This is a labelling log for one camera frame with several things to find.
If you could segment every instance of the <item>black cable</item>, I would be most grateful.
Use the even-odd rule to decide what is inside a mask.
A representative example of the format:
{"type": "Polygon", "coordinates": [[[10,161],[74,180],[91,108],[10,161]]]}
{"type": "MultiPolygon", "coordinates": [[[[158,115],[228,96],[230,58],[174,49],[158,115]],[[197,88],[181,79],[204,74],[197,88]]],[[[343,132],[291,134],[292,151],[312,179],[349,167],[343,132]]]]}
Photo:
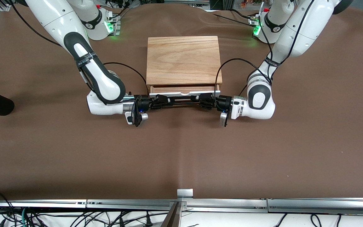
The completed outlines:
{"type": "Polygon", "coordinates": [[[5,220],[5,219],[4,219],[4,220],[2,220],[2,221],[1,221],[1,223],[0,223],[0,227],[4,227],[5,222],[6,222],[6,220],[5,220]]]}
{"type": "Polygon", "coordinates": [[[240,22],[238,20],[234,20],[234,19],[231,19],[231,18],[228,18],[228,17],[224,17],[224,16],[221,16],[221,15],[218,15],[218,14],[214,14],[214,15],[217,16],[217,17],[222,17],[222,18],[225,18],[227,20],[231,20],[231,21],[234,21],[234,22],[237,22],[237,23],[241,23],[241,24],[253,27],[253,25],[248,24],[248,23],[240,22]]]}
{"type": "MultiPolygon", "coordinates": [[[[239,15],[239,16],[241,16],[241,17],[243,17],[243,18],[250,19],[250,16],[245,16],[245,15],[241,14],[239,11],[237,11],[237,10],[235,10],[235,9],[231,9],[230,11],[233,11],[233,12],[238,13],[238,15],[239,15]]],[[[262,34],[264,35],[264,38],[265,38],[265,40],[266,40],[266,42],[267,42],[268,49],[270,50],[270,60],[273,60],[273,50],[272,50],[272,48],[271,48],[271,44],[270,44],[270,42],[268,41],[267,36],[265,35],[264,29],[262,28],[261,19],[259,19],[259,20],[258,20],[258,25],[260,26],[260,30],[261,30],[262,34]]],[[[267,68],[267,76],[269,76],[269,75],[270,75],[270,65],[268,65],[268,68],[267,68]]],[[[239,96],[243,93],[243,91],[246,89],[246,87],[247,87],[247,84],[243,87],[242,91],[239,93],[239,96]]]]}
{"type": "Polygon", "coordinates": [[[106,62],[106,63],[103,63],[103,65],[108,65],[108,64],[117,64],[117,65],[122,65],[122,66],[125,66],[125,67],[128,67],[129,69],[133,70],[134,72],[136,72],[138,75],[140,75],[140,77],[142,78],[142,80],[144,81],[144,86],[145,88],[147,89],[147,96],[149,97],[149,89],[147,87],[147,81],[145,80],[145,78],[142,76],[142,74],[140,72],[138,72],[137,70],[135,70],[133,67],[131,66],[128,66],[126,64],[123,64],[123,63],[119,63],[119,62],[106,62]]]}
{"type": "Polygon", "coordinates": [[[321,222],[320,222],[320,219],[319,219],[319,217],[318,217],[317,215],[312,214],[312,215],[310,216],[310,221],[312,222],[312,224],[314,225],[314,227],[321,227],[321,222]],[[313,221],[313,217],[316,217],[317,221],[319,222],[319,226],[317,226],[317,225],[314,223],[314,221],[313,221]]]}
{"type": "Polygon", "coordinates": [[[308,11],[309,11],[310,7],[312,6],[313,2],[314,2],[314,0],[312,0],[312,1],[310,2],[310,4],[309,4],[308,8],[306,9],[305,14],[303,15],[303,18],[302,18],[302,20],[301,20],[301,23],[299,24],[299,27],[298,27],[298,30],[297,30],[297,34],[295,35],[294,41],[292,42],[291,49],[289,50],[288,55],[287,55],[287,56],[286,56],[286,58],[285,58],[285,59],[281,62],[281,64],[282,64],[282,63],[284,63],[284,62],[285,62],[285,60],[286,60],[286,59],[288,59],[288,57],[291,55],[292,50],[294,49],[294,46],[295,46],[295,42],[297,41],[297,38],[298,38],[298,35],[299,35],[299,30],[301,30],[302,24],[303,24],[303,22],[304,22],[304,20],[305,20],[305,17],[306,17],[306,15],[307,15],[307,13],[308,13],[308,11]]]}
{"type": "MultiPolygon", "coordinates": [[[[150,216],[150,217],[152,217],[152,216],[164,215],[164,214],[168,214],[168,213],[150,214],[149,216],[150,216]]],[[[129,223],[131,223],[131,222],[133,222],[133,221],[140,220],[140,219],[145,218],[145,217],[146,217],[146,215],[145,215],[145,216],[142,216],[142,217],[139,217],[139,218],[134,218],[134,219],[130,219],[130,220],[125,220],[125,221],[124,221],[124,225],[129,224],[129,223]]]]}
{"type": "Polygon", "coordinates": [[[114,7],[113,7],[113,5],[111,4],[111,1],[106,1],[106,3],[105,3],[105,4],[107,4],[107,3],[109,3],[109,4],[110,4],[110,6],[111,6],[112,8],[114,8],[114,7]]]}
{"type": "Polygon", "coordinates": [[[81,218],[82,216],[85,216],[85,214],[86,214],[86,212],[84,212],[84,213],[82,213],[81,215],[79,215],[78,216],[78,218],[76,218],[73,222],[72,222],[72,224],[69,226],[69,227],[72,227],[74,224],[75,224],[75,222],[79,219],[79,218],[81,218]]]}
{"type": "Polygon", "coordinates": [[[126,214],[128,214],[128,213],[131,213],[131,211],[122,211],[121,213],[120,213],[120,215],[119,216],[117,216],[117,218],[116,219],[114,219],[114,221],[112,222],[112,223],[110,223],[107,227],[112,227],[112,226],[114,226],[114,225],[116,225],[116,224],[119,224],[119,223],[116,223],[116,221],[118,221],[120,218],[122,218],[123,216],[125,216],[126,214]]]}
{"type": "Polygon", "coordinates": [[[149,212],[147,211],[147,222],[145,223],[145,227],[151,227],[151,226],[153,226],[153,224],[149,216],[149,212]]]}
{"type": "Polygon", "coordinates": [[[29,23],[27,23],[26,22],[26,20],[22,17],[22,15],[18,12],[18,10],[16,9],[16,7],[15,7],[15,5],[13,4],[13,2],[12,2],[12,0],[9,0],[9,4],[12,6],[12,8],[13,8],[13,10],[15,10],[15,12],[16,12],[16,14],[22,19],[22,21],[23,22],[25,22],[25,24],[34,32],[34,33],[36,33],[36,34],[38,34],[40,37],[42,37],[43,39],[45,39],[45,40],[47,40],[47,41],[49,41],[50,43],[53,43],[53,44],[55,44],[55,45],[57,45],[57,46],[61,46],[61,45],[59,45],[58,43],[56,43],[56,42],[54,42],[54,41],[52,41],[52,40],[49,40],[48,38],[46,38],[46,37],[44,37],[42,34],[40,34],[40,33],[38,33],[36,30],[34,30],[33,28],[32,28],[32,26],[30,26],[30,24],[29,23]]]}
{"type": "Polygon", "coordinates": [[[41,226],[46,226],[43,221],[39,218],[39,216],[34,211],[30,211],[30,220],[32,220],[32,215],[36,218],[36,220],[40,223],[41,226]]]}
{"type": "Polygon", "coordinates": [[[35,224],[33,223],[33,221],[30,221],[30,218],[27,216],[27,214],[25,213],[25,220],[27,223],[27,226],[29,227],[36,227],[35,224]]]}
{"type": "Polygon", "coordinates": [[[15,227],[16,227],[16,218],[15,218],[15,212],[13,211],[13,206],[12,204],[10,204],[10,202],[8,201],[8,199],[2,194],[0,193],[0,196],[5,200],[5,202],[8,204],[9,208],[10,208],[10,211],[12,212],[12,215],[13,215],[13,220],[15,220],[15,227]]]}
{"type": "Polygon", "coordinates": [[[106,214],[107,214],[107,212],[105,212],[105,211],[100,212],[99,214],[95,215],[94,217],[92,217],[91,219],[89,219],[87,222],[85,222],[85,227],[86,227],[86,226],[87,226],[90,222],[92,222],[92,221],[98,221],[98,222],[103,223],[103,224],[105,224],[105,225],[110,224],[110,221],[109,221],[109,223],[106,223],[105,221],[102,221],[102,220],[97,219],[97,217],[98,217],[98,216],[100,216],[100,215],[101,215],[101,214],[103,214],[103,213],[106,213],[106,214]]]}
{"type": "Polygon", "coordinates": [[[106,216],[107,216],[107,220],[108,220],[108,222],[110,223],[110,217],[109,217],[109,215],[108,215],[108,213],[106,212],[106,216]]]}
{"type": "Polygon", "coordinates": [[[84,218],[83,219],[81,219],[74,227],[77,227],[79,224],[81,224],[81,222],[83,221],[83,220],[85,220],[85,226],[86,226],[86,219],[89,217],[89,216],[91,216],[92,214],[94,214],[95,212],[92,212],[92,213],[90,213],[90,214],[88,214],[88,215],[84,215],[84,218]]]}
{"type": "Polygon", "coordinates": [[[258,67],[257,67],[257,66],[255,66],[253,63],[249,62],[248,60],[243,59],[243,58],[232,58],[232,59],[227,60],[226,62],[224,62],[224,63],[223,63],[223,64],[219,67],[218,72],[216,73],[216,77],[215,77],[215,84],[214,84],[214,102],[215,102],[216,107],[217,107],[218,109],[223,110],[223,111],[226,111],[226,110],[224,110],[224,109],[220,108],[220,107],[218,106],[218,104],[216,103],[216,96],[215,96],[215,92],[216,92],[216,81],[218,80],[218,75],[219,75],[219,72],[221,71],[222,67],[223,67],[226,63],[228,63],[228,62],[230,62],[230,61],[234,61],[234,60],[240,60],[240,61],[243,61],[243,62],[246,62],[246,63],[250,64],[251,66],[253,66],[256,70],[258,70],[258,71],[260,72],[260,74],[261,74],[261,75],[265,78],[265,80],[268,82],[268,84],[270,84],[270,86],[272,85],[271,79],[270,79],[270,78],[268,78],[266,75],[264,75],[264,73],[262,73],[262,71],[260,71],[260,70],[258,69],[258,67]]]}
{"type": "Polygon", "coordinates": [[[284,214],[284,215],[282,216],[282,218],[279,220],[278,224],[277,224],[275,227],[279,227],[279,226],[281,225],[282,221],[284,220],[284,218],[285,218],[287,215],[288,215],[288,214],[284,214]]]}
{"type": "Polygon", "coordinates": [[[340,221],[341,221],[341,214],[338,214],[338,220],[337,220],[336,227],[338,227],[338,225],[340,224],[340,221]]]}
{"type": "Polygon", "coordinates": [[[123,13],[124,12],[124,10],[126,10],[128,7],[124,7],[117,15],[115,15],[114,17],[109,17],[109,20],[111,20],[111,19],[114,19],[114,18],[116,18],[116,17],[118,17],[118,16],[120,16],[120,14],[121,13],[123,13]]]}

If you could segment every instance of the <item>wire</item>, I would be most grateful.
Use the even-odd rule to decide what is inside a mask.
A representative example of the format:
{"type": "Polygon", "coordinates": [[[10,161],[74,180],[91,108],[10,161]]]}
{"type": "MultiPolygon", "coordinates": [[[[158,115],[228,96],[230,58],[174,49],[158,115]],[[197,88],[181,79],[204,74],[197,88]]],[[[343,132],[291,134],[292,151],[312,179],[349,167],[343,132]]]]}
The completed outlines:
{"type": "Polygon", "coordinates": [[[38,226],[37,224],[33,223],[32,217],[29,218],[26,214],[24,215],[24,217],[25,217],[26,223],[29,223],[29,226],[31,226],[31,227],[38,226]]]}
{"type": "Polygon", "coordinates": [[[337,220],[336,227],[338,227],[338,225],[340,224],[340,221],[341,221],[341,214],[338,214],[338,220],[337,220]]]}
{"type": "Polygon", "coordinates": [[[38,33],[36,30],[34,30],[33,28],[32,28],[32,26],[30,26],[30,24],[29,23],[27,23],[26,22],[26,20],[22,17],[22,15],[18,12],[18,10],[16,9],[16,7],[15,7],[15,5],[13,4],[13,2],[12,2],[12,0],[9,0],[9,4],[12,6],[12,8],[13,8],[13,10],[15,10],[15,12],[16,12],[16,14],[22,19],[22,21],[23,22],[25,22],[25,24],[34,32],[34,33],[36,33],[36,34],[38,34],[40,37],[42,37],[43,39],[45,39],[45,40],[47,40],[47,41],[49,41],[50,43],[53,43],[53,44],[55,44],[55,45],[57,45],[57,46],[61,46],[61,45],[59,45],[58,43],[56,43],[56,42],[54,42],[54,41],[52,41],[52,40],[49,40],[48,38],[46,38],[46,37],[44,37],[42,34],[40,34],[40,33],[38,33]]]}
{"type": "Polygon", "coordinates": [[[288,55],[287,55],[287,56],[286,56],[286,58],[285,58],[285,59],[281,62],[281,64],[282,64],[282,63],[284,63],[284,62],[285,62],[285,60],[286,60],[286,59],[288,59],[288,57],[291,55],[292,50],[294,49],[295,42],[297,41],[297,38],[298,38],[298,35],[299,35],[299,30],[301,30],[302,24],[303,24],[303,22],[304,22],[304,20],[305,20],[305,17],[306,17],[306,15],[307,15],[307,13],[308,13],[308,11],[309,11],[310,7],[312,6],[313,2],[314,2],[314,0],[312,0],[312,1],[310,2],[310,4],[309,4],[308,8],[306,9],[305,14],[303,15],[303,18],[302,18],[302,20],[301,20],[301,23],[299,24],[297,34],[295,35],[294,41],[292,42],[291,49],[289,50],[288,55]]]}
{"type": "Polygon", "coordinates": [[[141,224],[144,224],[144,226],[147,226],[147,224],[146,223],[143,223],[142,221],[140,221],[140,220],[136,220],[137,222],[139,222],[139,223],[141,223],[141,224]]]}
{"type": "Polygon", "coordinates": [[[110,217],[107,212],[106,212],[106,216],[107,216],[108,222],[110,223],[110,217]]]}
{"type": "Polygon", "coordinates": [[[13,206],[12,206],[12,204],[10,204],[10,202],[8,201],[8,199],[2,194],[2,193],[0,193],[0,196],[5,200],[5,202],[8,204],[8,206],[9,206],[9,208],[10,208],[10,211],[12,212],[12,216],[13,216],[13,220],[15,220],[14,221],[14,223],[15,223],[15,227],[16,227],[16,223],[17,223],[17,221],[16,221],[16,218],[15,218],[15,212],[13,211],[13,206]]]}
{"type": "Polygon", "coordinates": [[[130,213],[131,211],[125,211],[125,212],[121,212],[119,216],[117,216],[116,219],[114,219],[114,221],[112,223],[110,223],[107,227],[112,227],[114,226],[115,224],[119,224],[119,223],[116,223],[117,220],[119,220],[120,218],[122,218],[124,215],[130,213]]]}
{"type": "Polygon", "coordinates": [[[106,62],[106,63],[103,63],[103,65],[108,65],[108,64],[117,64],[117,65],[122,65],[122,66],[125,66],[125,67],[128,67],[129,69],[133,70],[134,72],[136,72],[138,75],[140,75],[140,77],[142,78],[142,80],[144,81],[144,85],[145,85],[145,88],[147,89],[147,96],[149,96],[149,89],[147,87],[147,81],[145,80],[145,78],[142,76],[142,74],[140,72],[138,72],[137,70],[135,70],[133,67],[131,66],[128,66],[126,64],[123,64],[123,63],[119,63],[119,62],[106,62]]]}
{"type": "Polygon", "coordinates": [[[113,18],[116,18],[118,16],[120,16],[121,13],[124,12],[125,9],[128,9],[128,7],[124,7],[117,15],[115,15],[114,17],[110,17],[109,20],[113,19],[113,18]]]}
{"type": "Polygon", "coordinates": [[[126,13],[128,13],[131,10],[131,8],[129,8],[121,17],[124,17],[126,13]]]}
{"type": "Polygon", "coordinates": [[[320,219],[319,219],[319,217],[318,217],[317,215],[312,214],[312,215],[310,216],[310,221],[312,222],[312,224],[314,225],[314,227],[321,227],[321,222],[320,222],[320,219]],[[314,221],[313,221],[313,217],[316,217],[316,219],[317,219],[317,221],[318,221],[318,223],[319,223],[319,226],[317,226],[317,225],[314,223],[314,221]]]}
{"type": "Polygon", "coordinates": [[[230,9],[229,11],[233,11],[237,14],[239,14],[239,16],[243,17],[243,18],[246,18],[246,19],[250,19],[250,16],[245,16],[243,14],[241,14],[239,11],[237,11],[236,9],[230,9]]]}
{"type": "Polygon", "coordinates": [[[237,23],[241,23],[241,24],[244,24],[244,25],[247,25],[247,26],[253,26],[253,25],[251,25],[251,24],[248,24],[248,23],[244,23],[244,22],[240,22],[240,21],[238,21],[238,20],[234,20],[234,19],[231,19],[231,18],[228,18],[228,17],[224,17],[224,16],[221,16],[221,15],[218,15],[218,14],[214,14],[215,16],[217,16],[217,17],[222,17],[222,18],[225,18],[225,19],[227,19],[227,20],[231,20],[231,21],[234,21],[234,22],[237,22],[237,23]]]}
{"type": "Polygon", "coordinates": [[[97,217],[99,215],[103,214],[103,213],[106,213],[107,214],[107,212],[104,212],[104,211],[100,212],[99,214],[95,215],[94,217],[92,217],[91,219],[89,219],[87,222],[85,222],[85,226],[87,226],[90,222],[93,222],[93,221],[98,221],[98,222],[101,222],[101,223],[103,223],[105,225],[110,224],[110,220],[109,220],[109,223],[106,223],[105,221],[102,221],[102,220],[97,219],[97,217]]]}
{"type": "MultiPolygon", "coordinates": [[[[233,11],[233,12],[235,12],[235,13],[238,13],[238,15],[239,16],[241,16],[241,17],[243,17],[243,18],[246,18],[246,19],[250,19],[250,16],[252,16],[252,15],[256,15],[257,13],[255,13],[255,14],[252,14],[252,15],[250,15],[250,16],[245,16],[245,15],[243,15],[243,14],[241,14],[239,11],[237,11],[237,10],[235,10],[235,9],[231,9],[230,11],[233,11]]],[[[268,45],[268,49],[270,50],[270,60],[273,60],[273,50],[272,50],[272,48],[271,48],[271,44],[270,44],[270,42],[268,41],[268,38],[267,38],[267,36],[266,36],[266,34],[265,34],[265,32],[264,32],[264,29],[263,29],[263,27],[262,27],[262,24],[261,24],[261,19],[259,19],[258,20],[258,25],[260,26],[260,30],[261,30],[261,32],[262,32],[262,34],[264,35],[264,38],[265,38],[265,40],[266,40],[266,42],[267,42],[267,45],[268,45]]],[[[252,73],[254,73],[256,70],[254,70],[253,72],[251,72],[248,76],[247,76],[247,79],[249,79],[249,76],[252,74],[252,73]]],[[[268,68],[267,68],[267,76],[269,76],[270,75],[270,65],[268,65],[268,68]]],[[[243,87],[243,89],[242,89],[242,91],[239,93],[239,96],[243,93],[243,91],[245,90],[247,88],[247,84],[243,87]]]]}
{"type": "Polygon", "coordinates": [[[106,4],[107,4],[107,3],[109,3],[109,4],[110,4],[110,6],[111,6],[112,8],[114,8],[114,7],[113,7],[113,5],[111,4],[111,1],[106,1],[106,4]]]}
{"type": "MultiPolygon", "coordinates": [[[[150,216],[150,217],[152,217],[152,216],[164,215],[164,214],[168,214],[168,213],[150,214],[149,216],[150,216]]],[[[125,220],[125,221],[124,221],[124,225],[129,224],[129,223],[131,223],[131,222],[133,222],[133,221],[140,220],[140,219],[142,219],[142,218],[146,218],[146,217],[147,217],[147,215],[142,216],[142,217],[139,217],[139,218],[134,218],[134,219],[130,219],[130,220],[125,220]]]]}
{"type": "Polygon", "coordinates": [[[22,210],[22,224],[24,227],[26,227],[26,223],[25,223],[25,210],[26,210],[26,207],[23,208],[22,210]]]}
{"type": "Polygon", "coordinates": [[[82,216],[85,216],[85,214],[86,214],[86,212],[84,212],[83,214],[79,215],[79,217],[78,217],[78,218],[76,218],[76,219],[72,222],[72,224],[71,224],[69,227],[72,227],[72,226],[75,224],[75,222],[76,222],[79,218],[81,218],[82,216]]]}
{"type": "Polygon", "coordinates": [[[234,61],[234,60],[240,60],[240,61],[243,61],[243,62],[246,62],[246,63],[250,64],[250,65],[251,65],[251,66],[253,66],[256,70],[258,70],[258,72],[260,72],[260,74],[261,74],[261,75],[265,78],[265,80],[268,82],[268,84],[270,84],[270,86],[272,85],[271,79],[270,79],[270,78],[268,78],[266,75],[264,75],[264,73],[262,73],[262,71],[260,71],[260,70],[258,69],[258,67],[257,67],[257,66],[255,66],[253,63],[249,62],[248,60],[243,59],[243,58],[232,58],[232,59],[227,60],[226,62],[224,62],[224,63],[223,63],[223,64],[219,67],[218,72],[216,73],[216,77],[215,77],[215,84],[214,84],[214,102],[215,102],[216,107],[217,107],[217,108],[219,108],[219,109],[221,109],[221,110],[223,110],[223,111],[226,111],[226,110],[224,110],[224,109],[220,108],[220,107],[218,106],[218,104],[216,103],[216,96],[215,96],[215,92],[216,92],[216,81],[218,80],[218,75],[219,75],[219,72],[221,71],[222,67],[223,67],[226,63],[228,63],[228,62],[230,62],[230,61],[234,61]]]}
{"type": "Polygon", "coordinates": [[[285,213],[285,214],[282,216],[282,218],[279,220],[278,224],[277,224],[275,227],[279,227],[279,226],[281,225],[282,221],[284,220],[284,218],[285,218],[287,215],[288,215],[288,214],[287,214],[287,213],[285,213]]]}

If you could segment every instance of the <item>metal bracket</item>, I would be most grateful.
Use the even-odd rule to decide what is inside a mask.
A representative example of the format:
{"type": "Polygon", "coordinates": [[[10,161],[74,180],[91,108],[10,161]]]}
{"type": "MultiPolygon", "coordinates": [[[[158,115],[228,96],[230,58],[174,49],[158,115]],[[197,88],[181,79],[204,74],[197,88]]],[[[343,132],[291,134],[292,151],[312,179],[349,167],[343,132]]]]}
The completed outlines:
{"type": "Polygon", "coordinates": [[[193,198],[193,189],[178,189],[177,198],[193,198]]]}

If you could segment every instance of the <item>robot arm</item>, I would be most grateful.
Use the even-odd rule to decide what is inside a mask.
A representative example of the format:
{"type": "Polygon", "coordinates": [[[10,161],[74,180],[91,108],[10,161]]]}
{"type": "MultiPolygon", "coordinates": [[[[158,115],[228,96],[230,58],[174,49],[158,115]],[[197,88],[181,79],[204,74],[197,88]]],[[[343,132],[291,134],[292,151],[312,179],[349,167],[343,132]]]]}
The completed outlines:
{"type": "MultiPolygon", "coordinates": [[[[88,36],[83,23],[94,21],[91,30],[105,27],[102,13],[92,1],[82,0],[26,0],[32,13],[43,25],[46,31],[58,42],[72,57],[81,73],[85,83],[90,86],[88,95],[95,97],[101,105],[116,104],[125,95],[125,86],[115,73],[110,73],[99,60],[90,46],[88,36]],[[85,18],[80,20],[79,15],[69,4],[72,3],[78,9],[79,15],[85,18]]],[[[111,114],[122,114],[123,110],[111,114]]]]}
{"type": "MultiPolygon", "coordinates": [[[[276,0],[269,12],[261,14],[261,24],[270,43],[275,42],[272,52],[247,81],[247,98],[235,96],[230,117],[246,116],[269,119],[274,114],[275,103],[271,84],[263,75],[272,79],[275,70],[290,56],[300,56],[320,35],[340,0],[302,0],[294,9],[291,0],[276,0]]],[[[258,38],[266,42],[262,32],[258,38]]]]}

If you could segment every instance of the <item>velcro strap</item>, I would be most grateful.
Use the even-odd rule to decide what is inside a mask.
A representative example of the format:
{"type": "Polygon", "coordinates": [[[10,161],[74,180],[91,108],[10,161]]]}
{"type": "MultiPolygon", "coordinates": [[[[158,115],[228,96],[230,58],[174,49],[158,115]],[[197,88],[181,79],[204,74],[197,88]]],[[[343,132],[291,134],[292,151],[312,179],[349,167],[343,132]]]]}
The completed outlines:
{"type": "Polygon", "coordinates": [[[270,66],[274,66],[277,68],[281,65],[281,63],[275,62],[275,61],[269,59],[268,57],[265,57],[264,61],[267,62],[267,64],[269,64],[270,66]]]}
{"type": "Polygon", "coordinates": [[[86,64],[89,63],[91,59],[94,59],[96,56],[95,52],[87,53],[84,56],[79,57],[78,59],[75,59],[75,63],[77,64],[78,69],[82,68],[86,64]]]}

